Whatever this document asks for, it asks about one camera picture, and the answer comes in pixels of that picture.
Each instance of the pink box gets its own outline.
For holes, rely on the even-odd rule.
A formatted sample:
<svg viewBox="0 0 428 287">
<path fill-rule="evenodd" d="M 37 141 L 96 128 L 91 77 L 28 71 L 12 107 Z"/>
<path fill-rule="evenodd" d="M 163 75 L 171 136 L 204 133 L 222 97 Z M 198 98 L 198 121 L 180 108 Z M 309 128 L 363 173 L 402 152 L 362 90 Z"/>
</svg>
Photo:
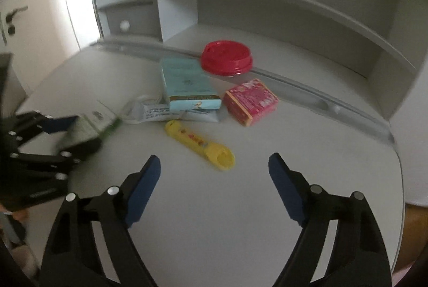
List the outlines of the pink box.
<svg viewBox="0 0 428 287">
<path fill-rule="evenodd" d="M 249 127 L 277 109 L 278 98 L 257 78 L 228 90 L 223 98 L 228 111 Z"/>
</svg>

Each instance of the red plastic cup lid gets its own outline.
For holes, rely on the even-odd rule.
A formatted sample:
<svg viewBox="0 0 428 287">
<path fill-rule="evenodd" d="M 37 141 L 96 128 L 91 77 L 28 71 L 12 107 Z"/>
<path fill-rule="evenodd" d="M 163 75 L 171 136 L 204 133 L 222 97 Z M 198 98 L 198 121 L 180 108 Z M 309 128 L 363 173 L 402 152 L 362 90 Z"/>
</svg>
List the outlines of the red plastic cup lid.
<svg viewBox="0 0 428 287">
<path fill-rule="evenodd" d="M 201 56 L 202 68 L 214 75 L 235 76 L 253 67 L 250 49 L 235 41 L 214 41 L 206 45 Z"/>
</svg>

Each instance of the light blue box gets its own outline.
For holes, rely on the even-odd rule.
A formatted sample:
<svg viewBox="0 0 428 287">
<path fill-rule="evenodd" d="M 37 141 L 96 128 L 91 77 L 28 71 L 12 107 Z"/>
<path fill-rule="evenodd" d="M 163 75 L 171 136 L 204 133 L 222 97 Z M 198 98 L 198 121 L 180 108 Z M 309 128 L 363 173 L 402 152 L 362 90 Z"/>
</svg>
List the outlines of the light blue box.
<svg viewBox="0 0 428 287">
<path fill-rule="evenodd" d="M 160 66 L 164 97 L 171 111 L 220 108 L 221 99 L 198 60 L 163 58 Z"/>
</svg>

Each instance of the white table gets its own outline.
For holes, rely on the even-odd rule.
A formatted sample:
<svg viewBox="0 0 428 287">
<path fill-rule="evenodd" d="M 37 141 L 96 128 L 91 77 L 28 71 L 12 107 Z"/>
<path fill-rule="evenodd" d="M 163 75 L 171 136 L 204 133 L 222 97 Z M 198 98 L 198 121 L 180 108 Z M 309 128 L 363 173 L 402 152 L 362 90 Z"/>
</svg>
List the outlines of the white table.
<svg viewBox="0 0 428 287">
<path fill-rule="evenodd" d="M 232 85 L 213 84 L 223 92 Z M 54 71 L 20 112 L 38 109 L 54 117 L 79 114 L 100 100 L 118 112 L 130 99 L 161 92 L 159 64 L 89 48 Z M 101 194 L 159 156 L 160 180 L 131 237 L 161 287 L 260 287 L 273 285 L 298 239 L 300 227 L 287 215 L 268 174 L 268 158 L 279 152 L 310 184 L 349 196 L 365 194 L 376 216 L 391 266 L 403 220 L 403 187 L 394 149 L 359 131 L 281 101 L 276 112 L 253 127 L 232 117 L 222 123 L 186 122 L 201 135 L 228 146 L 237 164 L 219 172 L 168 137 L 162 122 L 122 125 L 103 148 L 71 176 L 80 197 Z M 42 139 L 37 148 L 49 145 Z M 31 209 L 28 242 L 41 260 L 61 199 Z M 99 227 L 95 228 L 96 236 Z M 315 273 L 323 275 L 334 239 L 330 226 Z M 114 277 L 106 262 L 108 277 Z"/>
</svg>

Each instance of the yellow tube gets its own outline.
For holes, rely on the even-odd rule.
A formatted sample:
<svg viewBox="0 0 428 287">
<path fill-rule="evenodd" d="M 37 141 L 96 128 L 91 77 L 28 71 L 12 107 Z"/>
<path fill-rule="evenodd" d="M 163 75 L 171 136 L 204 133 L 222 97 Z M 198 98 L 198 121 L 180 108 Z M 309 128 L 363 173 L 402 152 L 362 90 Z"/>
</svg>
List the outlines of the yellow tube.
<svg viewBox="0 0 428 287">
<path fill-rule="evenodd" d="M 169 121 L 165 126 L 166 133 L 208 159 L 220 170 L 230 170 L 235 166 L 235 156 L 226 146 L 207 142 L 202 137 L 183 127 L 179 121 Z"/>
</svg>

